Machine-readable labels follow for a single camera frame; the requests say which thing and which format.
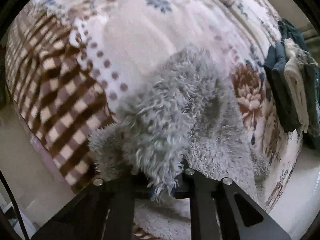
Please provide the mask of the floral fleece blanket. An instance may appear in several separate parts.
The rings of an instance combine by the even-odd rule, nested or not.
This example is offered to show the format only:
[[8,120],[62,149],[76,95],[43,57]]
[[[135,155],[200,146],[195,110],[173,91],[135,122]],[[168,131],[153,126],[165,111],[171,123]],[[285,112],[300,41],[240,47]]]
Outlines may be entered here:
[[298,30],[268,0],[31,0],[9,27],[9,92],[35,148],[74,192],[94,178],[88,135],[169,56],[194,44],[232,79],[245,135],[269,161],[264,208],[302,147],[288,131],[266,61]]

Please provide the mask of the grey fluffy pants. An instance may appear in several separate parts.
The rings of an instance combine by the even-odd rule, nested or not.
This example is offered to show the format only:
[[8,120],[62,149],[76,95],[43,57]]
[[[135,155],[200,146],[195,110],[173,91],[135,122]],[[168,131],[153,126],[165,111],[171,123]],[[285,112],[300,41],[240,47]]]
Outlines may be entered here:
[[264,154],[247,140],[231,81],[209,51],[188,45],[146,78],[117,108],[117,120],[93,131],[89,148],[102,178],[143,172],[154,189],[138,200],[134,222],[162,239],[190,239],[189,200],[175,199],[182,161],[207,178],[233,179],[264,207]]

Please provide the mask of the dark green folded garment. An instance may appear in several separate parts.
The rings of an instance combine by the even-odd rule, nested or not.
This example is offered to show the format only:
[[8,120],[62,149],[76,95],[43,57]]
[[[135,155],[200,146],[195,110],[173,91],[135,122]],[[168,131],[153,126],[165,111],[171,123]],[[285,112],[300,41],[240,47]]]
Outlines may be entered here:
[[268,49],[264,70],[285,132],[304,133],[304,144],[319,150],[319,64],[302,33],[287,19],[278,21],[280,41]]

